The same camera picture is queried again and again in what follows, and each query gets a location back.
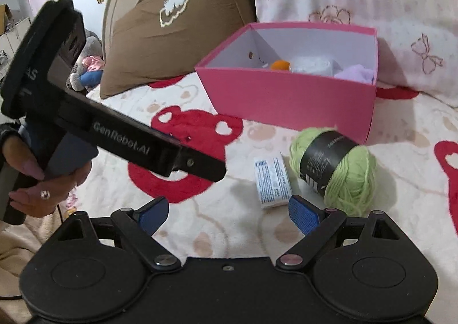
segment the screw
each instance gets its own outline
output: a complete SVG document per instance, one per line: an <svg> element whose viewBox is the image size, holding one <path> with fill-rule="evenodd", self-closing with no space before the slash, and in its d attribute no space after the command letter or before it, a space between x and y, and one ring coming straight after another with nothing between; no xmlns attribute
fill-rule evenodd
<svg viewBox="0 0 458 324"><path fill-rule="evenodd" d="M177 262L177 258L173 255L159 255L154 259L157 266L171 266Z"/></svg>
<svg viewBox="0 0 458 324"><path fill-rule="evenodd" d="M299 255L283 255L280 257L280 262L285 266L297 266L302 263L303 259Z"/></svg>

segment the gray plush toy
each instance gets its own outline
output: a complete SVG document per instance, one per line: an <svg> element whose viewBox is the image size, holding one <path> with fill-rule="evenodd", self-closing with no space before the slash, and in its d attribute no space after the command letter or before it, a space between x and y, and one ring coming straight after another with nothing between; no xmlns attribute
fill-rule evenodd
<svg viewBox="0 0 458 324"><path fill-rule="evenodd" d="M81 85L80 78L86 72L83 65L83 59L88 56L99 56L103 58L102 43L97 35L91 31L86 30L86 44L81 51L75 65L73 66L72 73L67 79L67 87L76 90L77 92L83 91L85 88Z"/></svg>

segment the pink plush clothing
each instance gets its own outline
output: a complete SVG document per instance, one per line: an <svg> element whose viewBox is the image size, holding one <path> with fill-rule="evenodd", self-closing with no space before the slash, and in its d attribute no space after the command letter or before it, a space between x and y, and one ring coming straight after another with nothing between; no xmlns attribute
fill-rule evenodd
<svg viewBox="0 0 458 324"><path fill-rule="evenodd" d="M88 56L83 59L83 66L88 68L89 71L103 70L105 62L99 56Z"/></svg>

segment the black yarn label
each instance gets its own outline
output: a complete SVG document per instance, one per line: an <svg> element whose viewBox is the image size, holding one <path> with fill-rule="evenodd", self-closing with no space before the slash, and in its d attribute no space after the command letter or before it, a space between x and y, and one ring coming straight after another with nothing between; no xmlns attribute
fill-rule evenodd
<svg viewBox="0 0 458 324"><path fill-rule="evenodd" d="M301 178L324 196L337 166L356 146L356 142L335 130L321 133L302 156Z"/></svg>

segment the pink box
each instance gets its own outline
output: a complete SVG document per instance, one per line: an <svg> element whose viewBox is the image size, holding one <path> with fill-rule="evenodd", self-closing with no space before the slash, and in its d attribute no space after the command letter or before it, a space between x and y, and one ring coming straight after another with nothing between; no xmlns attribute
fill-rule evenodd
<svg viewBox="0 0 458 324"><path fill-rule="evenodd" d="M297 56L324 56L341 69L361 64L374 82L263 68ZM358 143L369 134L377 70L375 29L310 22L248 24L196 65L219 114L293 130L334 127Z"/></svg>

